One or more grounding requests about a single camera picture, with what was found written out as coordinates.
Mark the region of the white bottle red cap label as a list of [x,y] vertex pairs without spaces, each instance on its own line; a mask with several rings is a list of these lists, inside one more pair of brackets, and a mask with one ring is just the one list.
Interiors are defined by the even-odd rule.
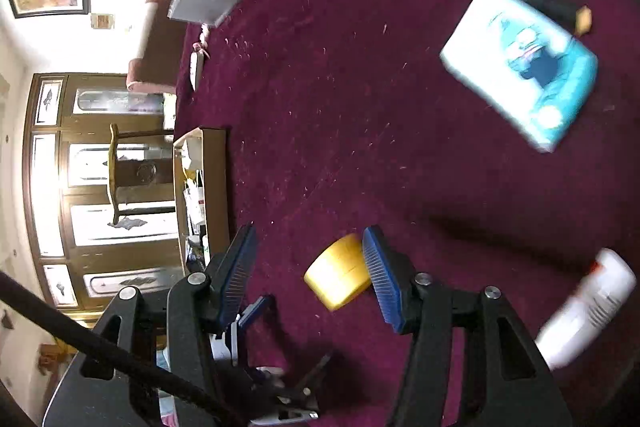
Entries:
[[541,326],[536,346],[549,369],[572,363],[605,330],[637,285],[615,251],[602,248],[574,293]]

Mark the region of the yellow tape roll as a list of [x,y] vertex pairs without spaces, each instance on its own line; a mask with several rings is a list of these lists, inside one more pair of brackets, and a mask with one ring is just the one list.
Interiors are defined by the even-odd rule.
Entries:
[[322,251],[309,265],[304,282],[331,312],[343,308],[369,288],[371,279],[360,236],[345,235]]

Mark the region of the wooden glass door cabinet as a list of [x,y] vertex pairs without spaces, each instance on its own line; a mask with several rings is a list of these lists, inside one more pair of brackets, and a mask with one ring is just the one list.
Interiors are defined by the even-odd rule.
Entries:
[[[175,210],[111,225],[110,124],[120,132],[172,129],[167,94],[129,92],[122,75],[37,74],[26,105],[23,198],[29,247],[44,297],[85,320],[119,288],[157,289],[180,273]],[[122,140],[125,159],[172,157],[174,136]],[[122,187],[120,208],[174,205],[172,184]]]

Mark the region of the wooden chair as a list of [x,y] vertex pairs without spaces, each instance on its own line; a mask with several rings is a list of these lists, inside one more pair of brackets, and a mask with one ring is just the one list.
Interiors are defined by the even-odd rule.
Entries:
[[160,159],[125,159],[118,158],[117,150],[122,140],[152,138],[152,136],[173,136],[174,130],[145,130],[120,132],[117,124],[110,124],[111,141],[107,152],[107,196],[113,209],[111,225],[116,227],[122,218],[134,216],[158,215],[175,210],[174,206],[120,208],[118,190],[122,187],[140,187],[174,183],[174,161],[172,157]]

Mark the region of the teal white tissue pack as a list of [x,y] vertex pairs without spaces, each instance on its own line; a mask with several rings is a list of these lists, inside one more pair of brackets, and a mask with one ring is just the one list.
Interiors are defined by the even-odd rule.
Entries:
[[546,153],[573,124],[598,72],[590,49],[522,0],[472,0],[440,59]]

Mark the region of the white keychain tag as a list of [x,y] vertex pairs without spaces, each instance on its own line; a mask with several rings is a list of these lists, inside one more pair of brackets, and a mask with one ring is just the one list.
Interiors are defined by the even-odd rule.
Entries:
[[190,83],[193,91],[198,90],[198,84],[202,79],[205,61],[209,59],[208,37],[209,26],[203,24],[200,34],[198,35],[198,40],[192,43],[192,52],[190,55]]

